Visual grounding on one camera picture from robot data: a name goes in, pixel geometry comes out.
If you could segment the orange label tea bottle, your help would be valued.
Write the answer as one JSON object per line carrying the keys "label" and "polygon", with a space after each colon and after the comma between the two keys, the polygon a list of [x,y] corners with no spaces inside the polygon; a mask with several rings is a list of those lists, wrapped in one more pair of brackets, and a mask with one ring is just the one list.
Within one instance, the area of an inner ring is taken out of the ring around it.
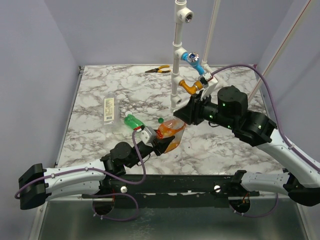
{"label": "orange label tea bottle", "polygon": [[187,124],[179,118],[172,118],[160,124],[156,131],[156,137],[160,140],[174,137],[165,150],[165,153],[176,149],[181,143],[181,139]]}

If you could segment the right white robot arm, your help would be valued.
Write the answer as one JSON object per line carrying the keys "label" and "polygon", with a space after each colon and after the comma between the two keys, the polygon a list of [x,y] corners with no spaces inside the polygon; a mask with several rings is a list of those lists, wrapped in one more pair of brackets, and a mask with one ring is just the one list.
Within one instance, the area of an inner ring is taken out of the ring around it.
{"label": "right white robot arm", "polygon": [[217,99],[214,104],[210,97],[201,99],[194,94],[173,115],[188,125],[208,121],[227,128],[236,138],[265,152],[287,170],[277,174],[239,170],[230,183],[230,191],[236,196],[247,191],[279,193],[303,206],[319,204],[320,173],[316,162],[312,160],[308,164],[303,161],[302,155],[282,139],[280,129],[272,120],[260,112],[248,110],[246,94],[219,96]]}

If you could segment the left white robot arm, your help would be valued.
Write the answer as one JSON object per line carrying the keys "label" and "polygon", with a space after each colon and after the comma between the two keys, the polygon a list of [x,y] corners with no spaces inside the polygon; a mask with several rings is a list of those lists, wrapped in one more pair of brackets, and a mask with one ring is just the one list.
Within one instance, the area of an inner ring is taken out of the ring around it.
{"label": "left white robot arm", "polygon": [[29,210],[43,205],[46,201],[62,196],[77,194],[94,195],[104,198],[110,194],[111,185],[105,180],[115,179],[128,185],[142,184],[141,180],[123,178],[125,168],[138,163],[144,168],[143,159],[151,153],[160,156],[165,153],[174,137],[155,139],[151,146],[142,141],[133,145],[122,141],[100,159],[74,167],[43,168],[41,163],[32,165],[18,180],[19,189],[15,199],[20,202],[21,210]]}

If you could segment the green plastic bottle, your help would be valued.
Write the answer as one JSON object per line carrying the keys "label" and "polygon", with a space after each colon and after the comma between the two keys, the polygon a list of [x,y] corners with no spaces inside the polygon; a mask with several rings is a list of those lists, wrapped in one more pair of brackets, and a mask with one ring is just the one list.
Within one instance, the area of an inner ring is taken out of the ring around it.
{"label": "green plastic bottle", "polygon": [[124,124],[129,128],[131,128],[132,130],[145,125],[141,120],[136,118],[133,114],[126,116],[124,118]]}

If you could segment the clear square water bottle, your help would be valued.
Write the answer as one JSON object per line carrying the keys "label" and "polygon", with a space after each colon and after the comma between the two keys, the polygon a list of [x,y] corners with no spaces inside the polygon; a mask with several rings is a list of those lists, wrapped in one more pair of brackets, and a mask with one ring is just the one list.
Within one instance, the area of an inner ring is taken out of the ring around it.
{"label": "clear square water bottle", "polygon": [[108,92],[103,99],[103,124],[116,125],[120,119],[119,101],[114,92]]}

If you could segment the brass yellow faucet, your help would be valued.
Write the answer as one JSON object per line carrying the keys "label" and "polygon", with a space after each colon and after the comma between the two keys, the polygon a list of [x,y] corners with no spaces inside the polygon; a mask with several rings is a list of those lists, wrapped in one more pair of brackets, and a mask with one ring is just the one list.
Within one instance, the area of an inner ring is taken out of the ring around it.
{"label": "brass yellow faucet", "polygon": [[192,86],[189,86],[183,79],[178,85],[190,95],[195,94],[197,91],[200,91],[203,88],[203,84],[199,80],[195,81]]}

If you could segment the blue plastic faucet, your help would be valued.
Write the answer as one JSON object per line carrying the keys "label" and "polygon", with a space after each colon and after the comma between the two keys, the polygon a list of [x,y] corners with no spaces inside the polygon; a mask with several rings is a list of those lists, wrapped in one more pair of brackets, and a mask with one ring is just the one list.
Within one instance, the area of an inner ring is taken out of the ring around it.
{"label": "blue plastic faucet", "polygon": [[200,57],[197,52],[185,52],[182,54],[181,59],[192,66],[200,76],[206,73],[205,69],[200,64]]}

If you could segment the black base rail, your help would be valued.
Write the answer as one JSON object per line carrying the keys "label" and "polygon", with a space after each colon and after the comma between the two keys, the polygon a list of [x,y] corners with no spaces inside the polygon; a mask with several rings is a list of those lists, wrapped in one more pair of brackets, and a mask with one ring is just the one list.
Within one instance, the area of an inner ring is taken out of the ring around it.
{"label": "black base rail", "polygon": [[114,204],[119,209],[140,208],[228,208],[229,199],[241,201],[244,196],[258,197],[259,191],[248,191],[235,175],[147,175],[141,184],[127,184],[106,177],[101,181],[81,181],[52,191],[48,200],[81,195],[115,193]]}

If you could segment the yellow handled pliers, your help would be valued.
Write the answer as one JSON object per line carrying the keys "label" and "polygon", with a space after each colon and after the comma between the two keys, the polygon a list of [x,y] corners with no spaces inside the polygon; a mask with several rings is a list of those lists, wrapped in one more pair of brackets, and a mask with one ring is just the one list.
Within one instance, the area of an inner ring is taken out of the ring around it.
{"label": "yellow handled pliers", "polygon": [[171,72],[171,69],[169,65],[161,65],[159,67],[145,71],[145,73],[160,73],[160,74],[167,74],[170,72]]}

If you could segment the white PVC pipe frame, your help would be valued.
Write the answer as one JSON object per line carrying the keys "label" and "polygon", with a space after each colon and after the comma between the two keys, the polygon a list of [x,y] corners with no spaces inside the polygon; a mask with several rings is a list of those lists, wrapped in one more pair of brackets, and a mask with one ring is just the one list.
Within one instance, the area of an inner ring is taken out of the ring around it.
{"label": "white PVC pipe frame", "polygon": [[[291,26],[287,29],[287,32],[283,36],[279,46],[274,51],[274,53],[269,57],[267,65],[262,69],[262,75],[265,77],[271,71],[272,67],[275,66],[276,62],[279,60],[281,54],[284,52],[285,48],[289,44],[291,38],[294,36],[298,27],[303,22],[303,18],[307,15],[307,12],[311,9],[312,4],[315,3],[314,0],[304,0],[299,12],[295,18],[291,21]],[[207,40],[205,44],[204,54],[202,60],[200,60],[199,55],[195,52],[187,52],[183,48],[182,35],[183,35],[183,24],[189,23],[194,13],[187,7],[186,0],[176,0],[174,2],[174,19],[175,19],[175,31],[174,31],[174,41],[173,45],[173,66],[171,72],[171,95],[170,111],[174,112],[178,107],[183,104],[182,99],[178,95],[178,87],[182,87],[189,94],[194,94],[202,88],[205,89],[205,95],[212,93],[217,84],[220,82],[219,79],[211,75],[211,67],[208,65],[208,54],[212,44],[212,39],[214,36],[214,29],[216,26],[216,21],[218,18],[218,12],[221,2],[216,0],[213,5]],[[188,65],[193,67],[199,74],[199,77],[209,82],[209,86],[200,83],[198,80],[192,85],[188,86],[185,80],[180,76],[180,62],[185,61]]]}

